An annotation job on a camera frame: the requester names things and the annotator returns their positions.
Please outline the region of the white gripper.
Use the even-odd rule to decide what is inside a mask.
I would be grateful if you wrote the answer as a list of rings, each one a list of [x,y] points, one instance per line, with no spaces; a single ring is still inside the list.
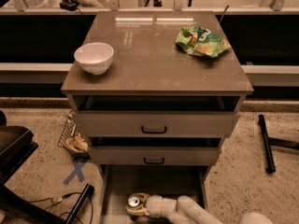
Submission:
[[[159,195],[150,196],[148,193],[141,192],[132,194],[131,198],[141,202],[146,201],[146,207],[143,205],[137,207],[127,206],[126,210],[129,215],[173,218],[178,214],[177,201],[174,199],[164,198]]]

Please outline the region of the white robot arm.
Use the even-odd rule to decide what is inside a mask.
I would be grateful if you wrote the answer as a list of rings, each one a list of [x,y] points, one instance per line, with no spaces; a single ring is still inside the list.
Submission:
[[[174,200],[160,195],[134,193],[128,198],[126,210],[137,217],[164,217],[171,224],[223,224],[185,195]]]

